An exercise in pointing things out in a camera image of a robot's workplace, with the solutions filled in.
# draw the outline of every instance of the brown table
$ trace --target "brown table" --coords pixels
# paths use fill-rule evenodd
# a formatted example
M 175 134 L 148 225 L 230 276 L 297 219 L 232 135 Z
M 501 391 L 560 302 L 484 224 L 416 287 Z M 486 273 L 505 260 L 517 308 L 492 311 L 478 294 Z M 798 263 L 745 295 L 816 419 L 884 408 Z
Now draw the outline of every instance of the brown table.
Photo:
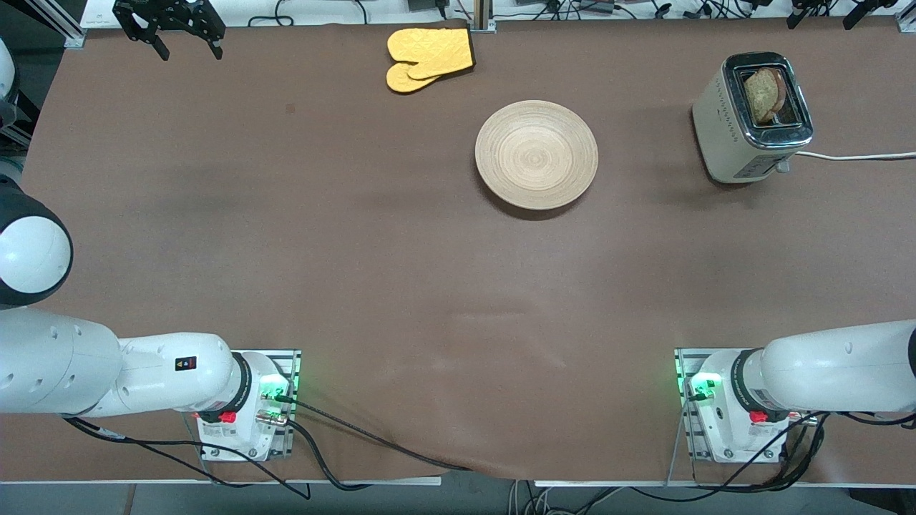
M 410 96 L 385 87 L 394 29 L 231 29 L 222 61 L 174 34 L 169 62 L 116 32 L 67 52 L 25 187 L 70 228 L 75 264 L 41 307 L 122 336 L 300 348 L 305 399 L 419 452 L 615 481 L 665 476 L 675 347 L 913 316 L 912 162 L 799 158 L 723 188 L 689 118 L 725 57 L 774 50 L 809 101 L 812 150 L 911 150 L 916 39 L 889 18 L 505 23 L 474 36 L 473 73 Z M 546 219 L 474 169 L 480 125 L 529 98 L 579 113 L 601 152 L 587 194 Z M 187 436 L 171 411 L 103 422 Z M 341 477 L 440 472 L 307 423 Z M 193 477 L 50 415 L 0 427 L 3 480 Z M 806 478 L 914 483 L 911 437 L 835 418 Z M 272 466 L 320 477 L 301 442 Z

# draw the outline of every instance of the oven mitt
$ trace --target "oven mitt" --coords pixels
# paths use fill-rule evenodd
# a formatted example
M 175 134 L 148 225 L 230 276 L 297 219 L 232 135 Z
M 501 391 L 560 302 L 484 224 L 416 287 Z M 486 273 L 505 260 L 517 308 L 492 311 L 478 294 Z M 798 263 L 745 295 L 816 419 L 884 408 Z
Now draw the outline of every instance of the oven mitt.
M 404 28 L 388 38 L 388 53 L 399 61 L 387 73 L 388 87 L 417 91 L 443 75 L 474 66 L 466 28 Z
M 388 73 L 385 76 L 388 87 L 398 93 L 413 93 L 439 78 L 436 76 L 421 81 L 411 79 L 408 75 L 408 70 L 414 66 L 409 62 L 396 62 L 394 66 L 388 69 Z

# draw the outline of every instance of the white toaster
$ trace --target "white toaster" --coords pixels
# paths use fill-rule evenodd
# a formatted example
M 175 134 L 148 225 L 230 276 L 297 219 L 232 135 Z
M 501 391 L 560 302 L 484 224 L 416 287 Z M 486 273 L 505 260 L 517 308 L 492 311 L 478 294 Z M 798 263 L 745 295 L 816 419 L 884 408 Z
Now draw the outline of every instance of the white toaster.
M 760 68 L 782 74 L 786 102 L 773 119 L 758 124 L 751 114 L 744 82 Z M 811 143 L 814 129 L 802 89 L 789 61 L 774 52 L 736 54 L 693 103 L 693 127 L 710 177 L 719 182 L 765 179 L 780 163 Z

